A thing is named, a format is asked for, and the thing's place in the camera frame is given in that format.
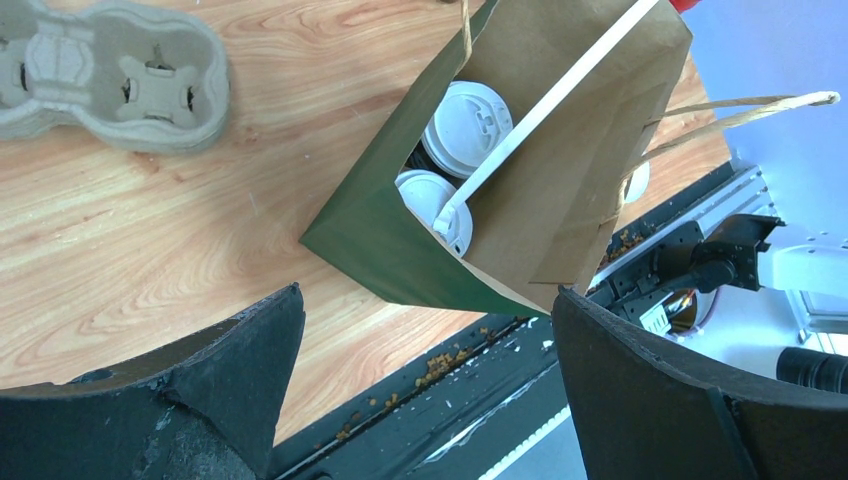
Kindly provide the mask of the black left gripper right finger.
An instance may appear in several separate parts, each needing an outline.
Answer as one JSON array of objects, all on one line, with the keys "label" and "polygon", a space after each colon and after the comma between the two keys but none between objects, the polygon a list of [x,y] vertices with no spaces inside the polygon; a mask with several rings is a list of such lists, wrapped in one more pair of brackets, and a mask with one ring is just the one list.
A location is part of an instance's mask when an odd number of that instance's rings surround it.
[{"label": "black left gripper right finger", "polygon": [[756,375],[561,288],[555,346],[592,479],[843,479],[847,398]]}]

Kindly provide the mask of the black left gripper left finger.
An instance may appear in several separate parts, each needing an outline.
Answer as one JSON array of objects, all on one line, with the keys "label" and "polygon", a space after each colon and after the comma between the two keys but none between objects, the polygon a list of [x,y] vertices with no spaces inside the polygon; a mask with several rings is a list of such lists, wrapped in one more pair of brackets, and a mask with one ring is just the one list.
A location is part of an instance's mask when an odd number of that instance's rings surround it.
[{"label": "black left gripper left finger", "polygon": [[5,479],[263,479],[306,315],[291,284],[175,342],[1,393]]}]

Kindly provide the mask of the green paper bag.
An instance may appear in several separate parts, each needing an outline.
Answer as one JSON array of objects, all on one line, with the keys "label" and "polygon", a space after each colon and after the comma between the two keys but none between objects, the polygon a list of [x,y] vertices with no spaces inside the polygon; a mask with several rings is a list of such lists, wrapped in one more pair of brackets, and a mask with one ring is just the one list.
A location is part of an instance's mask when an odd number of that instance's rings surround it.
[{"label": "green paper bag", "polygon": [[585,291],[601,263],[625,178],[643,162],[706,134],[786,109],[833,103],[833,92],[739,99],[739,113],[657,146],[651,139],[692,35],[657,5],[462,205],[473,220],[460,257],[408,209],[395,185],[423,169],[457,189],[421,135],[453,81],[506,101],[513,128],[636,1],[487,1],[423,70],[302,235],[310,251],[401,305],[531,316],[559,286]]}]

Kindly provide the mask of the white single cup lid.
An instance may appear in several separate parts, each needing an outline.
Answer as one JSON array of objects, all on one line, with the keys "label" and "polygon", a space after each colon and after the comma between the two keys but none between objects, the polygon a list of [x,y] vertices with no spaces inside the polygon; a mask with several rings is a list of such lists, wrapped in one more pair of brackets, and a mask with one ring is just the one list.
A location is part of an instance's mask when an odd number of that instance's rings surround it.
[{"label": "white single cup lid", "polygon": [[494,89],[453,81],[426,124],[421,144],[438,169],[467,179],[512,130],[509,107]]}]

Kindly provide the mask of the single white straw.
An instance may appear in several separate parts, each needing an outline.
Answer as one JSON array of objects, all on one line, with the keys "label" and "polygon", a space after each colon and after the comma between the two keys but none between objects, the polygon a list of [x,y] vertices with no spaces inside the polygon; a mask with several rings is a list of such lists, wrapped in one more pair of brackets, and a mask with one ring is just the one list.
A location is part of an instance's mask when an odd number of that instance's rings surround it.
[{"label": "single white straw", "polygon": [[457,189],[438,213],[432,228],[447,235],[457,208],[494,174],[524,140],[553,112],[579,83],[657,5],[657,0],[638,0],[617,19],[514,126],[481,166]]}]

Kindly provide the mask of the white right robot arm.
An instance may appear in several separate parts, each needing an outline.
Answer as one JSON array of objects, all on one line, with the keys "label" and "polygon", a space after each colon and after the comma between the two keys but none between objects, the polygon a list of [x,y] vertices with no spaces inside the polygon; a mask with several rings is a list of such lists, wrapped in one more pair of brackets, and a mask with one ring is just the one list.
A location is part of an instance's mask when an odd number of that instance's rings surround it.
[{"label": "white right robot arm", "polygon": [[734,214],[710,235],[650,256],[657,287],[710,293],[722,286],[847,296],[847,240],[778,217]]}]

